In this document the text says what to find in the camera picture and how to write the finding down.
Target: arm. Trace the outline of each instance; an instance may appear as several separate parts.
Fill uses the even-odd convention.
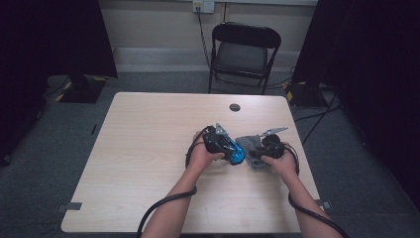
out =
[[[210,166],[214,160],[222,159],[223,157],[223,153],[210,154],[207,152],[206,147],[203,144],[203,139],[200,137],[191,153],[188,168],[167,195],[193,190],[205,169]],[[185,197],[170,201],[158,207],[146,225],[142,237],[179,237],[190,201],[191,197]]]
[[[279,173],[283,182],[287,185],[293,201],[306,209],[314,211],[328,219],[328,215],[322,210],[311,194],[306,189],[305,185],[299,179],[295,170],[295,162],[288,151],[284,151],[284,155],[280,159],[273,159],[267,156],[262,156],[262,160],[270,165]],[[323,222],[296,210],[296,217],[299,222],[302,236],[308,237],[342,237],[340,233],[332,227]]]

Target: forearm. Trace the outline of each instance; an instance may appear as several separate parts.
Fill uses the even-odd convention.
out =
[[[296,176],[295,178],[287,179],[287,187],[293,201],[308,210],[314,211],[329,219],[328,215],[322,210],[310,195],[301,180]],[[336,230],[327,224],[309,216],[301,211],[296,210],[297,220],[299,222],[302,236],[308,237],[342,237]]]
[[[200,172],[186,170],[167,196],[191,191]],[[142,238],[179,237],[191,197],[170,201],[157,208],[149,220]]]

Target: baseboard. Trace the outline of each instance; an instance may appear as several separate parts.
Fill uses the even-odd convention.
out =
[[[206,71],[208,65],[203,50],[115,48],[118,71]],[[279,52],[272,71],[290,71],[296,65],[299,52]]]

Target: chair seat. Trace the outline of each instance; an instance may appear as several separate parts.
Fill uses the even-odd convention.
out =
[[[267,49],[231,43],[221,43],[215,69],[241,71],[265,75],[267,70]]]

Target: wooden table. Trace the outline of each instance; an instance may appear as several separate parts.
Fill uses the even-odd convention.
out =
[[[241,110],[234,112],[230,105]],[[65,232],[136,232],[146,210],[166,196],[184,171],[192,136],[220,123],[235,139],[287,126],[278,133],[300,159],[300,178],[319,198],[288,104],[280,96],[116,94],[61,224]],[[216,161],[200,178],[183,233],[299,232],[288,189],[272,168]]]

